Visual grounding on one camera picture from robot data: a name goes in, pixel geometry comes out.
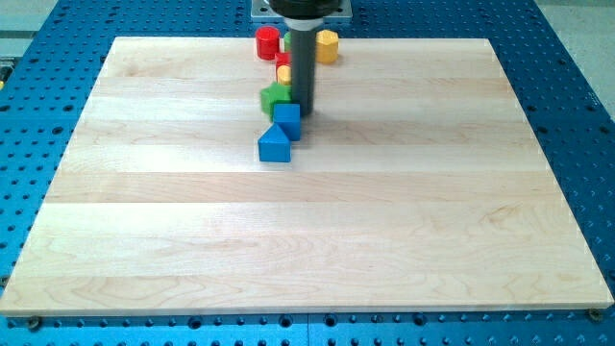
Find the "black robot arm end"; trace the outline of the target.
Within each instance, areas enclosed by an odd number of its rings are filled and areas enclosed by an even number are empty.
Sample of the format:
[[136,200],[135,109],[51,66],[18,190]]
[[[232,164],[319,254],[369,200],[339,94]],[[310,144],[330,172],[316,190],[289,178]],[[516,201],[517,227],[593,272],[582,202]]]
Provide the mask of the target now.
[[340,5],[340,0],[270,0],[272,11],[280,15],[286,26],[295,31],[313,31]]

